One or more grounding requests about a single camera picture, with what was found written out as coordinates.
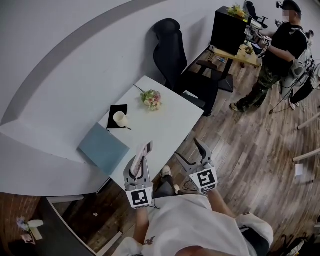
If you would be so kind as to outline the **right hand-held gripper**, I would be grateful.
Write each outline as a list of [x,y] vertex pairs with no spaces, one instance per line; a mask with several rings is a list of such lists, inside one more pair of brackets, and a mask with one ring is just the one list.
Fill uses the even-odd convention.
[[202,157],[200,164],[201,167],[198,168],[196,162],[188,162],[180,153],[175,152],[174,155],[178,162],[184,169],[185,175],[189,176],[189,179],[195,189],[201,193],[205,194],[217,188],[218,177],[216,168],[213,166],[212,161],[212,151],[211,149],[198,138],[194,138],[194,143],[196,144],[198,151]]

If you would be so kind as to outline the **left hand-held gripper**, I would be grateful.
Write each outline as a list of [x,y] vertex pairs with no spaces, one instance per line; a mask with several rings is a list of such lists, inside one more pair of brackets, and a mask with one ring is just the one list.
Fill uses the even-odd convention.
[[137,161],[134,156],[123,171],[125,192],[133,209],[150,207],[153,203],[154,184],[150,180],[148,161],[145,156],[141,160],[141,176],[136,178]]

